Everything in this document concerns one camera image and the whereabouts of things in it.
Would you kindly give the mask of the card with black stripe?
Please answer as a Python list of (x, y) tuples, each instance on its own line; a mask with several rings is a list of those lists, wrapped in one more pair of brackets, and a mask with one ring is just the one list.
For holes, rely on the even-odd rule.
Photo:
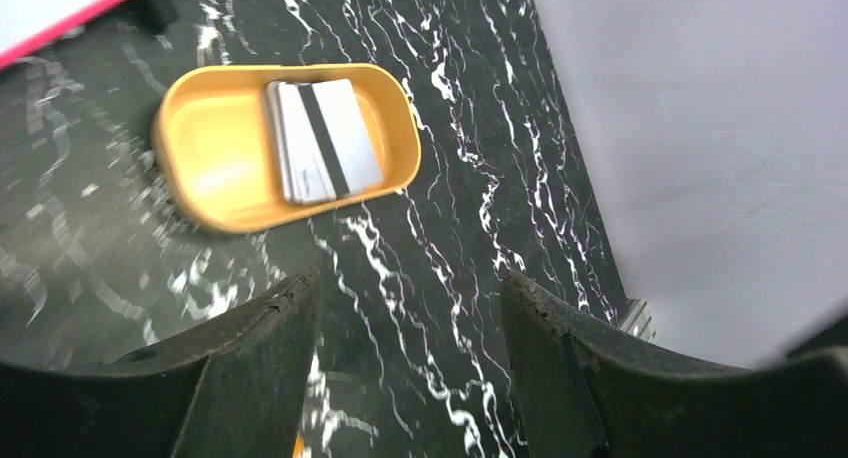
[(336, 201), (384, 181), (350, 80), (272, 81), (264, 87), (263, 100), (286, 202)]

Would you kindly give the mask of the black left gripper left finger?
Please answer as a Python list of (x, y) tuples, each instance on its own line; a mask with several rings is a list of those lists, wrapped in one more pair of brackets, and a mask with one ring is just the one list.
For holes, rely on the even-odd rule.
[(5, 457), (289, 457), (322, 307), (315, 269), (110, 363), (3, 364)]

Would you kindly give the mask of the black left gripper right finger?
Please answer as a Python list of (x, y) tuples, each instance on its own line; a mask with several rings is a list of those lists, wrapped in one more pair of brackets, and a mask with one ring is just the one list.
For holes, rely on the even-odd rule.
[(847, 322), (772, 366), (661, 348), (584, 313), (518, 272), (501, 317), (535, 457), (843, 457)]

